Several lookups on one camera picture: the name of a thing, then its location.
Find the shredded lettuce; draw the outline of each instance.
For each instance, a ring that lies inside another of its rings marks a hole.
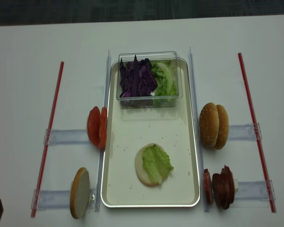
[[[168,154],[157,145],[146,148],[142,154],[143,167],[150,176],[151,182],[162,184],[174,167],[170,164]]]

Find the dark floor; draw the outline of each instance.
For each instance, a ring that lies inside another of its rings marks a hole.
[[[0,25],[284,14],[284,0],[0,0]]]

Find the red tomato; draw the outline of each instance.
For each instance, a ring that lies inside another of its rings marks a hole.
[[[89,136],[89,140],[95,146],[99,144],[99,127],[100,127],[100,110],[97,106],[95,106],[90,112],[89,117],[87,119],[87,133]]]
[[[99,127],[99,144],[98,148],[102,149],[105,147],[107,138],[107,108],[103,107],[101,110],[100,127]]]

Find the clear plastic container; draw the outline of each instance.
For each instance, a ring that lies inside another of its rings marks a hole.
[[[176,94],[171,96],[155,96],[154,92],[151,96],[137,96],[137,97],[120,97],[123,90],[120,85],[121,73],[120,73],[120,62],[122,59],[123,65],[127,69],[127,63],[134,61],[134,57],[137,60],[145,60],[148,58],[153,65],[158,61],[166,61],[170,66],[173,66],[172,77],[175,82]],[[116,98],[119,101],[121,108],[144,108],[144,107],[173,107],[176,106],[177,98],[182,96],[181,89],[181,70],[179,70],[179,57],[175,51],[170,52],[152,52],[152,53],[128,53],[120,54],[118,62],[118,84]]]

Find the red straw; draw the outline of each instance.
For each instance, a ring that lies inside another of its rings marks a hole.
[[[58,99],[58,93],[59,93],[59,88],[60,88],[60,83],[61,83],[61,78],[62,78],[63,67],[64,67],[64,62],[62,61],[61,64],[60,64],[59,76],[58,76],[58,81],[57,81],[57,85],[56,85],[55,96],[53,98],[52,112],[51,112],[51,117],[49,119],[48,131],[47,132],[50,132],[50,130],[52,129],[52,125],[53,125],[53,116],[55,115],[55,109],[56,109],[56,104],[57,104],[57,99]],[[34,202],[32,214],[31,214],[32,218],[35,217],[36,210],[37,210],[39,191],[40,191],[40,188],[41,188],[42,176],[43,176],[45,159],[46,159],[47,148],[48,148],[47,141],[48,141],[48,137],[46,135],[45,145],[44,145],[43,155],[42,155],[42,161],[41,161],[41,166],[40,166],[40,171],[39,171],[39,176],[38,176],[38,183],[37,183],[37,187],[36,187],[35,202]]]
[[[249,90],[249,86],[248,86],[248,81],[247,81],[247,77],[246,77],[246,72],[245,72],[245,67],[244,67],[242,54],[238,53],[238,57],[239,57],[239,62],[240,62],[240,66],[241,66],[242,76],[243,76],[245,89],[246,89],[246,93],[247,93],[247,99],[248,99],[248,104],[249,104],[249,108],[250,108],[252,122],[254,123],[254,125],[257,125],[256,115],[255,115],[255,111],[254,111],[253,104],[252,104],[252,101],[251,101],[251,94],[250,94],[250,90]],[[263,147],[262,147],[261,140],[257,140],[257,147],[258,147],[259,154],[260,154],[260,159],[261,159],[262,169],[263,169],[263,173],[264,173],[264,178],[265,178],[265,181],[268,182],[266,184],[266,186],[267,186],[267,191],[268,191],[268,196],[269,196],[269,203],[270,203],[271,212],[275,213],[276,212],[276,210],[275,210],[275,200],[273,199],[273,196],[272,196],[272,193],[271,193],[271,188],[270,188],[270,183],[269,183],[269,176],[268,176],[268,170],[267,170],[267,167],[266,167],[266,162],[265,162],[265,158],[264,158],[264,152],[263,152]]]

